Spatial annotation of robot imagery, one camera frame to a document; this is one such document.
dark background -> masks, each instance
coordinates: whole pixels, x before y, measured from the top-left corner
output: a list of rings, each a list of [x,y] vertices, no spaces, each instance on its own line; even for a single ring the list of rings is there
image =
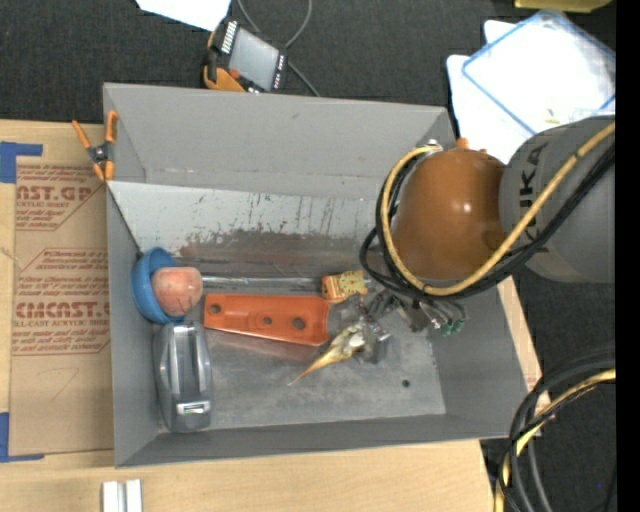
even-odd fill
[[[307,12],[307,0],[244,5],[275,45]],[[535,12],[511,0],[316,0],[289,56],[322,96],[446,106],[457,130],[447,57],[480,49],[485,21],[515,23]],[[566,14],[616,50],[615,0],[589,14]],[[0,0],[0,117],[102,122],[106,81],[202,87],[208,37],[144,13],[133,0]],[[288,78],[285,92],[311,94],[293,73]],[[593,348],[614,347],[615,285],[552,282],[526,268],[514,277],[543,373]],[[605,510],[616,434],[614,385],[572,403],[545,427],[536,447],[554,510]],[[504,441],[483,447],[492,477]]]

small orange object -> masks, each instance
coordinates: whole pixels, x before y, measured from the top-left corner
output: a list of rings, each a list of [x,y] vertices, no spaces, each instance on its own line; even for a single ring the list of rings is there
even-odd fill
[[[165,267],[154,272],[151,289],[167,315],[183,316],[202,298],[202,276],[194,267]]]
[[[315,295],[207,294],[207,329],[319,346],[329,341],[329,303]]]
[[[339,304],[356,293],[367,294],[362,270],[349,270],[322,278],[322,296],[331,304]]]
[[[105,123],[105,142],[101,146],[92,146],[80,124],[75,119],[71,121],[71,125],[76,131],[80,144],[82,144],[82,147],[87,150],[91,157],[91,161],[93,162],[93,172],[95,172],[96,176],[100,178],[100,181],[113,179],[115,166],[113,162],[109,160],[107,150],[116,142],[118,120],[118,113],[115,110],[110,110],[107,114],[107,121]]]

